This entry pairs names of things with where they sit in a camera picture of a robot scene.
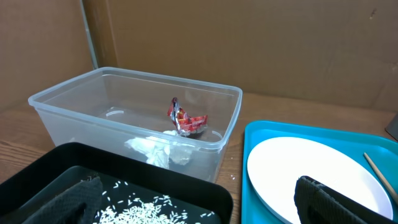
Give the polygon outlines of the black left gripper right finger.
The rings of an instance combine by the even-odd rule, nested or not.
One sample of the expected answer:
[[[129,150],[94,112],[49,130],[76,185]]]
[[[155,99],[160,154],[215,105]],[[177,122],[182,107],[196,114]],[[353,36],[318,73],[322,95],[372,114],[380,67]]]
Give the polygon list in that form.
[[[309,176],[296,181],[294,203],[301,224],[397,224]]]

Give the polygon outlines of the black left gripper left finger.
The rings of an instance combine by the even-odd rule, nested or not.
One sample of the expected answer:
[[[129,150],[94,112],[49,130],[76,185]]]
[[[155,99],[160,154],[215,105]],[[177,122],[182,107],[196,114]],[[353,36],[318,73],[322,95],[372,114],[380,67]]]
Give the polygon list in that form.
[[[15,224],[92,223],[102,203],[103,184],[99,177],[82,180],[42,205],[19,208],[1,218]]]

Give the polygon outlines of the wooden chopstick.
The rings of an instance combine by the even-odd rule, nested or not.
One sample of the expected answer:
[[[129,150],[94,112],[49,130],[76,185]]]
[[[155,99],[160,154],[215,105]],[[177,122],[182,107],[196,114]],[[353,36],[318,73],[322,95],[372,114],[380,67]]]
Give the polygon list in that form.
[[[377,165],[373,162],[373,160],[368,156],[366,152],[363,153],[364,158],[367,160],[368,164],[371,166],[372,170],[374,173],[377,175],[379,180],[381,181],[382,185],[386,188],[387,192],[393,199],[395,204],[398,204],[398,197],[397,197],[397,192],[394,190],[392,185],[388,182],[388,180],[384,177],[382,172],[378,169]]]

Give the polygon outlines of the red snack wrapper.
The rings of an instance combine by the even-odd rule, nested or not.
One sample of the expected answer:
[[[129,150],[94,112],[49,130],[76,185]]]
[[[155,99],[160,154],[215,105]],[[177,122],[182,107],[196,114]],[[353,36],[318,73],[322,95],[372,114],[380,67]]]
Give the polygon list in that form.
[[[172,99],[167,116],[171,119],[177,134],[180,136],[200,134],[207,128],[208,116],[190,116],[180,106],[177,97]]]

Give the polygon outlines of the white round plate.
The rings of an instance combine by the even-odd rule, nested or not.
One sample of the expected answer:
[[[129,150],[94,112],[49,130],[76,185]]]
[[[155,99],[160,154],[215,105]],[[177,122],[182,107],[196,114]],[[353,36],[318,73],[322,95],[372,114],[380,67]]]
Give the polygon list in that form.
[[[392,199],[365,158],[337,146],[300,137],[273,137],[255,144],[246,172],[261,205],[281,223],[300,223],[296,183],[307,176],[378,215],[396,220]]]

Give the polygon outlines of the white tissue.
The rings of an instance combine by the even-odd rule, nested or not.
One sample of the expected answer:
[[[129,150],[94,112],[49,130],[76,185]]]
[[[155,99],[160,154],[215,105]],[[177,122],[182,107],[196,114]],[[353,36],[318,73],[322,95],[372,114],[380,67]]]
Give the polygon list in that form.
[[[194,145],[169,141],[154,136],[129,139],[124,143],[124,146],[145,155],[147,164],[164,169],[169,169],[169,162],[173,162],[176,165],[187,165],[193,152],[200,149]]]

